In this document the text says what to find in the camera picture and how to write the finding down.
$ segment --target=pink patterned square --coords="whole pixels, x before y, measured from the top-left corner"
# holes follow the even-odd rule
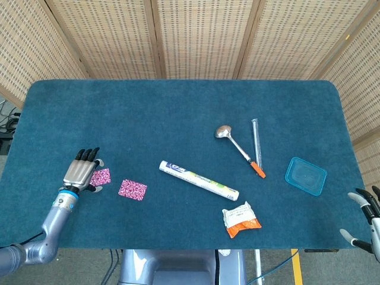
[[[94,171],[93,177],[91,177],[90,181],[91,185],[99,186],[107,183],[111,183],[111,174],[109,173],[108,168]]]
[[[147,188],[147,185],[125,179],[121,183],[119,195],[141,201],[144,198]]]

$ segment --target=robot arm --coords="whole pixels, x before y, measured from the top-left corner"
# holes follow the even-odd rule
[[[98,147],[94,150],[80,150],[70,164],[64,177],[64,187],[59,189],[58,196],[42,224],[45,238],[0,249],[0,277],[16,271],[23,264],[45,264],[54,259],[59,237],[79,199],[79,193],[86,189],[91,192],[102,189],[90,185],[95,168],[98,165],[104,166],[100,159],[94,161],[98,150]]]
[[[380,189],[376,186],[372,186],[372,189],[380,200]],[[348,195],[360,205],[366,216],[371,230],[372,243],[358,240],[344,229],[340,229],[340,233],[346,241],[351,243],[351,245],[357,246],[370,254],[374,254],[376,260],[380,262],[380,206],[377,200],[368,191],[356,189],[356,192],[361,196],[355,193],[349,193]]]

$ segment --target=transparent plastic box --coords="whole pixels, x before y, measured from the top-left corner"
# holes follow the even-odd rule
[[[285,180],[314,196],[322,193],[327,171],[306,160],[294,157],[289,163]]]

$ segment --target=orange wrapper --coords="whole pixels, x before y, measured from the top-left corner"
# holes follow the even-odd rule
[[[239,231],[248,229],[260,229],[261,225],[257,220],[254,211],[247,201],[233,210],[222,210],[224,225],[231,238],[234,238]]]

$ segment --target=yellow stripe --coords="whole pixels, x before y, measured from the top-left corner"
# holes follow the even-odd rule
[[[297,249],[292,249],[292,255],[295,254]],[[294,285],[302,285],[302,273],[301,264],[299,262],[299,254],[296,254],[293,259],[293,273],[294,273]]]

